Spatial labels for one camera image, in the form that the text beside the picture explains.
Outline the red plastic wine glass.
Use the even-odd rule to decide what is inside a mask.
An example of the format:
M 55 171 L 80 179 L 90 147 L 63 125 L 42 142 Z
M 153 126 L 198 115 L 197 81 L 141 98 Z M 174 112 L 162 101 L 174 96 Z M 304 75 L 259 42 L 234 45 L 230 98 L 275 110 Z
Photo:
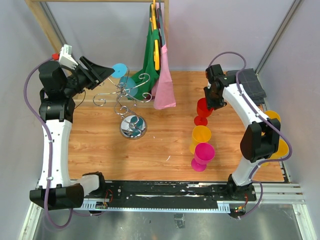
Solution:
M 196 112 L 197 116 L 194 118 L 194 124 L 196 126 L 207 126 L 207 118 L 212 114 L 214 108 L 208 109 L 206 98 L 200 98 L 197 101 Z

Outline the blue plastic wine glass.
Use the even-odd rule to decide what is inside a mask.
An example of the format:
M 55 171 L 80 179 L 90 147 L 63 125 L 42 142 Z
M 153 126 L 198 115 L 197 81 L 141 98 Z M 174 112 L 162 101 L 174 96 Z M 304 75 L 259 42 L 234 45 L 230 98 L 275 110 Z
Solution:
M 136 82 L 129 76 L 129 68 L 124 63 L 116 63 L 112 68 L 114 72 L 111 76 L 119 79 L 118 87 L 123 88 L 126 97 L 131 100 L 138 93 L 138 88 Z

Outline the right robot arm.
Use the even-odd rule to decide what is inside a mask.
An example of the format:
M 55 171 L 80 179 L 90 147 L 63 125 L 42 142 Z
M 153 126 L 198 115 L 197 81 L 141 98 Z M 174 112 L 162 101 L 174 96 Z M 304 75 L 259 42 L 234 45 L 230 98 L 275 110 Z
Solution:
M 205 70 L 208 85 L 204 87 L 206 108 L 218 110 L 230 104 L 239 116 L 245 132 L 240 141 L 241 160 L 229 175 L 225 193 L 239 200 L 251 190 L 252 177 L 259 165 L 279 148 L 281 123 L 263 113 L 249 98 L 235 76 L 226 76 L 219 64 Z

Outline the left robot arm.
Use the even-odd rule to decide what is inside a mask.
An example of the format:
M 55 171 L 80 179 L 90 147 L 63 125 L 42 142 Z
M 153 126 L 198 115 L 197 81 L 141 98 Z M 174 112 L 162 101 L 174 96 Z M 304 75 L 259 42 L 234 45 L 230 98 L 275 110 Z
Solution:
M 114 73 L 113 68 L 97 65 L 84 56 L 80 61 L 67 66 L 50 59 L 36 68 L 43 88 L 35 116 L 42 125 L 44 147 L 38 187 L 29 192 L 29 199 L 48 211 L 80 208 L 86 196 L 101 198 L 107 193 L 99 171 L 85 173 L 74 182 L 69 176 L 69 139 L 76 108 L 73 98 L 85 89 L 93 90 Z

